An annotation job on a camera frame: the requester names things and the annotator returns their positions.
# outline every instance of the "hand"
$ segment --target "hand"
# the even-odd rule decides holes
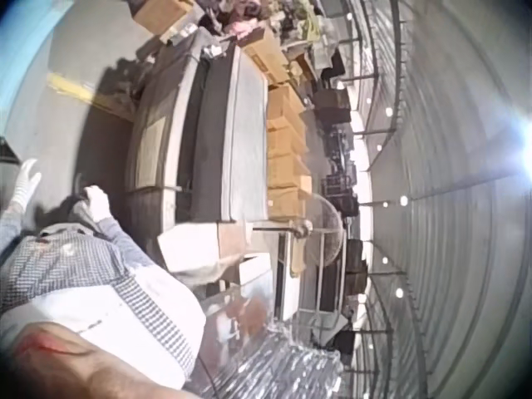
[[[86,196],[89,199],[89,213],[92,219],[98,223],[103,219],[112,218],[109,207],[109,197],[97,185],[85,188]]]
[[[22,212],[26,211],[27,204],[32,199],[35,190],[41,182],[42,174],[40,172],[30,177],[30,171],[36,162],[37,160],[34,158],[24,161],[18,172],[17,181],[15,182],[15,190],[13,191],[10,204],[20,206]]]

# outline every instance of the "cardboard box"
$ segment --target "cardboard box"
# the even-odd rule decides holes
[[[288,59],[271,29],[257,28],[238,44],[268,78],[270,85],[290,79],[287,72]]]
[[[306,193],[311,194],[313,192],[313,178],[310,175],[299,176],[299,188]]]
[[[190,272],[243,255],[246,225],[241,223],[182,223],[157,238],[171,273]]]
[[[302,175],[310,175],[310,171],[297,154],[268,159],[269,188],[300,188]]]
[[[299,97],[299,94],[290,83],[283,83],[282,85],[275,86],[270,92],[278,93],[279,96],[286,98],[292,110],[298,114],[299,117],[301,117],[300,114],[302,112],[305,112],[306,108],[301,101],[301,97]]]
[[[131,6],[133,19],[157,36],[165,33],[194,6],[193,0],[136,0],[134,3],[135,6]]]
[[[268,132],[268,158],[289,154],[303,155],[307,151],[307,146],[291,126]]]
[[[268,190],[268,217],[275,220],[302,218],[306,198],[308,193],[297,187]]]
[[[268,92],[268,130],[277,131],[285,127],[292,127],[301,140],[305,140],[307,127],[299,114],[290,106],[285,90]]]

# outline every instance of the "person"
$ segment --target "person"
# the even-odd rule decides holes
[[[185,398],[205,316],[86,188],[69,223],[21,237],[41,174],[24,162],[0,218],[0,349],[53,398]]]

